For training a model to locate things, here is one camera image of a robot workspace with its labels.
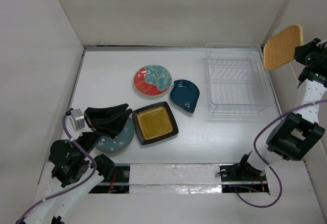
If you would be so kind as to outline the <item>blue-grey blossom round plate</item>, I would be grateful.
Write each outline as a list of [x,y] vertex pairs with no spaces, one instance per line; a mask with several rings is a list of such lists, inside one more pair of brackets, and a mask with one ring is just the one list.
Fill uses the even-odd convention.
[[115,138],[102,136],[98,140],[96,149],[105,153],[118,153],[124,150],[133,140],[134,124],[131,118],[128,118],[122,132]]

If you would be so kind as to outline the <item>orange woven square plate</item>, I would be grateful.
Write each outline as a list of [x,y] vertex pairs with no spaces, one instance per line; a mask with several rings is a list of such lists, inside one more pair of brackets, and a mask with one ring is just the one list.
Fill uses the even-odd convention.
[[268,71],[294,59],[295,48],[303,45],[302,26],[293,24],[271,37],[263,48],[263,65]]

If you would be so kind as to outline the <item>black and amber square plate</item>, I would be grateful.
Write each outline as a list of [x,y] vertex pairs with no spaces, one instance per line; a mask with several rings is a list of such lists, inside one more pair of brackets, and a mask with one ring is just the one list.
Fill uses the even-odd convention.
[[132,121],[141,145],[163,141],[179,133],[177,122],[167,102],[134,110]]

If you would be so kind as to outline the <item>red and teal floral plate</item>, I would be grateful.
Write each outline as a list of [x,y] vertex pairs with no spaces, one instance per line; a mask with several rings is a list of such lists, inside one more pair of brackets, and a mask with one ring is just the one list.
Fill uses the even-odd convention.
[[172,85],[172,75],[163,66],[146,65],[139,69],[134,78],[135,89],[146,96],[160,96]]

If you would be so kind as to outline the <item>dark blue leaf-shaped dish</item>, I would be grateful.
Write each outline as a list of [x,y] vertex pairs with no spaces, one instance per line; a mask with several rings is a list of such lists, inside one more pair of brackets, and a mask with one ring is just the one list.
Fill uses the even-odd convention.
[[170,92],[170,100],[191,114],[195,112],[199,96],[199,88],[193,82],[184,79],[175,80]]

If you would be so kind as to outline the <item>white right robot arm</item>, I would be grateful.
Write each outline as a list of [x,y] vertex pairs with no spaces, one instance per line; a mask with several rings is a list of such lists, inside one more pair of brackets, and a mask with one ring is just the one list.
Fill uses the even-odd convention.
[[232,172],[242,180],[259,176],[280,160],[300,160],[323,137],[318,112],[326,93],[326,41],[319,38],[295,48],[294,59],[304,65],[298,77],[296,107],[275,122],[266,144],[245,154]]

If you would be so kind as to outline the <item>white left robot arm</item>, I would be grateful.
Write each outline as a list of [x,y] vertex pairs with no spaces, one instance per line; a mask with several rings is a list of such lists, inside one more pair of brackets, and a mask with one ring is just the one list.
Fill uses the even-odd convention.
[[[54,165],[51,179],[41,200],[31,206],[17,223],[64,223],[73,206],[98,183],[114,176],[115,163],[106,155],[92,157],[90,152],[102,136],[118,136],[132,113],[128,104],[108,108],[88,107],[84,112],[70,108],[62,117],[67,139],[50,147],[49,161]],[[68,131],[68,117],[82,118],[80,127],[91,130],[74,138]]]

